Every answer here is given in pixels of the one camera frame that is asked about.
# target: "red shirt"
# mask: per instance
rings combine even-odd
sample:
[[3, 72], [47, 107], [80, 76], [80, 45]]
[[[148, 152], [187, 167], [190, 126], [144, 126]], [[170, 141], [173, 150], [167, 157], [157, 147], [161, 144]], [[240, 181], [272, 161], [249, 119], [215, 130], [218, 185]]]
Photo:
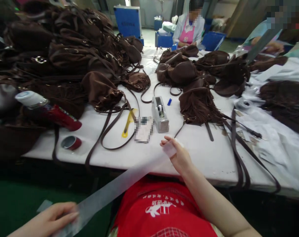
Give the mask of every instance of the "red shirt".
[[187, 187], [148, 178], [126, 191], [114, 227], [118, 237], [217, 236]]

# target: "fingernail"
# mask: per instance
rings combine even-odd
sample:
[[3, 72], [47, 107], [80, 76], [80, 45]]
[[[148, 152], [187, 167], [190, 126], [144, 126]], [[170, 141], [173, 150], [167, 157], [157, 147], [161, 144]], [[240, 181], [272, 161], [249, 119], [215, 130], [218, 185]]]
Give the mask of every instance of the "fingernail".
[[70, 215], [70, 218], [76, 218], [79, 216], [79, 212], [74, 212]]

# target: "hand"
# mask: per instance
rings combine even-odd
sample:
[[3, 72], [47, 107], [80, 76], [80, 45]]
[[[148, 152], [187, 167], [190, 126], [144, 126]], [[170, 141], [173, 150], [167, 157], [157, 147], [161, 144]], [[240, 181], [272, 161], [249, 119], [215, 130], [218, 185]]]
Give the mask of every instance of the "hand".
[[168, 136], [164, 136], [166, 140], [162, 140], [160, 145], [164, 146], [167, 142], [171, 141], [176, 148], [176, 154], [170, 158], [176, 171], [182, 176], [188, 169], [193, 167], [190, 155], [188, 151], [183, 148], [175, 139]]
[[73, 212], [75, 210], [74, 202], [56, 203], [8, 237], [49, 237], [78, 217], [79, 213]]
[[179, 42], [178, 42], [178, 46], [179, 46], [179, 47], [184, 47], [184, 46], [189, 46], [189, 44], [188, 44], [188, 43], [185, 43], [185, 42], [181, 42], [181, 41], [179, 41]]
[[285, 51], [284, 45], [275, 41], [267, 44], [267, 47], [268, 48], [265, 50], [267, 53], [282, 53]]

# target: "white logo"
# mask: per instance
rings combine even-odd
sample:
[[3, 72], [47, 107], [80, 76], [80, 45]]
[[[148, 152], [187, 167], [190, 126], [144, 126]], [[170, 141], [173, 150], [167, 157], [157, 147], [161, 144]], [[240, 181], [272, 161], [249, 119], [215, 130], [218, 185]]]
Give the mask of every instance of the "white logo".
[[145, 213], [150, 213], [150, 215], [152, 217], [160, 216], [160, 214], [169, 214], [169, 207], [174, 206], [174, 204], [172, 203], [167, 203], [166, 201], [164, 201], [162, 203], [162, 201], [153, 201], [152, 202], [152, 206], [149, 206], [146, 208]]

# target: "spray can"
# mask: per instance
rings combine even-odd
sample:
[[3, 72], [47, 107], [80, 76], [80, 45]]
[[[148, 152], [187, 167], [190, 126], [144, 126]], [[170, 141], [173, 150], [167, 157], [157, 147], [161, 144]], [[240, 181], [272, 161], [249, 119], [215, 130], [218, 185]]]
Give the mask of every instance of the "spray can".
[[50, 101], [33, 91], [24, 91], [15, 96], [15, 99], [30, 110], [40, 112], [48, 120], [67, 128], [69, 131], [78, 130], [82, 123], [63, 110], [58, 105], [50, 104]]

